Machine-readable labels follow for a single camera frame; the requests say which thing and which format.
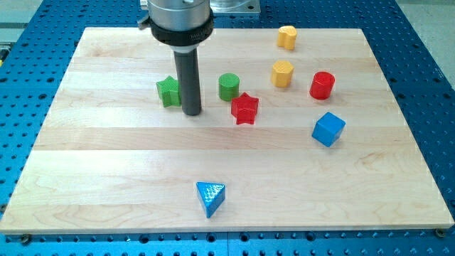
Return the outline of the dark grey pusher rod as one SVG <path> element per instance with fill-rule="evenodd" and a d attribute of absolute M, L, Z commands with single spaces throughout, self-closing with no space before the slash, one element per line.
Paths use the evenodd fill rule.
<path fill-rule="evenodd" d="M 187 53 L 175 51 L 174 60 L 183 113 L 189 116 L 199 115 L 202 110 L 202 104 L 198 72 L 198 51 L 196 48 Z"/>

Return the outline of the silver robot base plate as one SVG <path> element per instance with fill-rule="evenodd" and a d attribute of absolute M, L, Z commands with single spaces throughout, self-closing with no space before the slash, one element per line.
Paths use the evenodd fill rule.
<path fill-rule="evenodd" d="M 210 0 L 216 14 L 260 14 L 260 0 Z"/>

